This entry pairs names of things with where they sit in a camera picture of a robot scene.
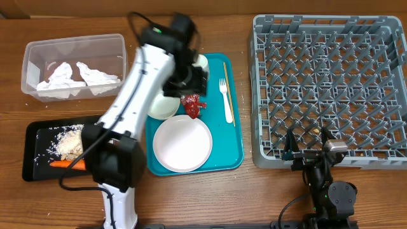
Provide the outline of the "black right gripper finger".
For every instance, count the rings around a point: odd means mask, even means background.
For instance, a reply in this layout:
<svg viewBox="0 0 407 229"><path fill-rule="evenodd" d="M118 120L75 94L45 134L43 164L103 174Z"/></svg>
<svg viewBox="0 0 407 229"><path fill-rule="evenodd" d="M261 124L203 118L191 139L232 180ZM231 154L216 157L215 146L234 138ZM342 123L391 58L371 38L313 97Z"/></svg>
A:
<svg viewBox="0 0 407 229"><path fill-rule="evenodd" d="M287 130L284 152L285 153L299 152L299 147L294 136L293 130L291 128Z"/></svg>
<svg viewBox="0 0 407 229"><path fill-rule="evenodd" d="M328 149L328 141L335 140L335 137L332 133L328 130L327 127L321 128L321 136L322 136L322 148Z"/></svg>

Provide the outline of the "red snack wrapper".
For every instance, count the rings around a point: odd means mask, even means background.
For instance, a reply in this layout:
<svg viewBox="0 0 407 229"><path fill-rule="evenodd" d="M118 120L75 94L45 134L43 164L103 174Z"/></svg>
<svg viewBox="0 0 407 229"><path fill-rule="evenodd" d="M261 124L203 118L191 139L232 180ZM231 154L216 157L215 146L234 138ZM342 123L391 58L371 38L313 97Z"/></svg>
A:
<svg viewBox="0 0 407 229"><path fill-rule="evenodd" d="M200 96L198 94L183 95L180 101L186 114L192 119L199 117L200 108L205 109L207 107L205 102L200 102Z"/></svg>

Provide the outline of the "cream bowl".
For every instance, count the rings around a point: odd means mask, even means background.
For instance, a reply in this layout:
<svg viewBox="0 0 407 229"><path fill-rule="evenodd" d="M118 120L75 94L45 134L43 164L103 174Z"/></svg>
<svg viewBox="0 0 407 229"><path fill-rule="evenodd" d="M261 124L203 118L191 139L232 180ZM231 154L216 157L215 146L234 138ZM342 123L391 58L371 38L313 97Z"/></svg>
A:
<svg viewBox="0 0 407 229"><path fill-rule="evenodd" d="M159 89L150 105L148 116L156 120L166 120L176 114L179 105L180 98L166 97L163 90Z"/></svg>

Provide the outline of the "white napkin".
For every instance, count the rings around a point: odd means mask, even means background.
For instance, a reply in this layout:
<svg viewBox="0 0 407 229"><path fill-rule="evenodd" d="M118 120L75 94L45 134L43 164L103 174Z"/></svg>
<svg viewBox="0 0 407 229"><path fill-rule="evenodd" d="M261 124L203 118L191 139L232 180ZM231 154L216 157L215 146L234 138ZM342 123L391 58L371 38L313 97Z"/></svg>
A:
<svg viewBox="0 0 407 229"><path fill-rule="evenodd" d="M116 88L116 86L105 87L104 85L121 82L116 75L107 74L97 69L90 69L82 62L77 62L76 66L79 69L82 81L74 81L72 79L73 70L71 65L63 62L54 70L47 81L38 83L36 90L39 91L39 96L67 99L70 95L77 96L79 94L80 90L75 90L74 88L103 85L103 87L90 89L93 95L98 95Z"/></svg>

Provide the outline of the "orange carrot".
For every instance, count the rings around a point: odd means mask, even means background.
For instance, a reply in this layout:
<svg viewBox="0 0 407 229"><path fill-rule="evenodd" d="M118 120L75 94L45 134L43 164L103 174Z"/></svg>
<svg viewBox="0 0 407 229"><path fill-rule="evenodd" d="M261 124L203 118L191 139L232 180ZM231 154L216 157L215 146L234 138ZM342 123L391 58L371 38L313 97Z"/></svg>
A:
<svg viewBox="0 0 407 229"><path fill-rule="evenodd" d="M67 169L68 166L70 166L71 163L72 163L72 161L69 161L69 160L54 161L54 162L50 163L50 166L51 167L58 167L58 168ZM83 160L80 160L79 162L77 162L72 167L72 169L74 169L74 170L86 170L85 162Z"/></svg>

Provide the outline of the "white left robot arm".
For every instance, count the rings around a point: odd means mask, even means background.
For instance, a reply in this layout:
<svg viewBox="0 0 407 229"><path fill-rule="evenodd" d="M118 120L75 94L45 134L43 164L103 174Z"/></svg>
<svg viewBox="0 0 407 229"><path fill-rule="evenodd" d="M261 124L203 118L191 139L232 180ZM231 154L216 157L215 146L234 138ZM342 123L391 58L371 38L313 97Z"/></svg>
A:
<svg viewBox="0 0 407 229"><path fill-rule="evenodd" d="M137 36L141 46L117 98L95 124L85 125L79 160L104 198L103 228L135 228L134 188L146 156L139 146L148 111L159 90L169 97L206 95L208 73L195 65L198 52L189 47L193 26L152 25Z"/></svg>

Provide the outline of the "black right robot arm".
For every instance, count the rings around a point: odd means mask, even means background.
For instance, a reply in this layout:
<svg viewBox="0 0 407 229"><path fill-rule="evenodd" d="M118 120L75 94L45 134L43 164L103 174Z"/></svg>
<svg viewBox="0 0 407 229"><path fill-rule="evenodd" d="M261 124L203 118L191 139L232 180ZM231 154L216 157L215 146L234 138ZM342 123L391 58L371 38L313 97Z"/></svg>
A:
<svg viewBox="0 0 407 229"><path fill-rule="evenodd" d="M354 214L354 204L357 188L345 181L335 181L331 168L345 158L348 146L341 139L334 137L323 127L322 148L317 151L301 151L293 133L287 130L286 143L282 159L292 161L291 170L302 171L303 182L309 192L290 201L279 214L279 228L357 228L357 222L351 221ZM312 198L314 212L303 216L301 221L282 221L285 211L294 203L307 197Z"/></svg>

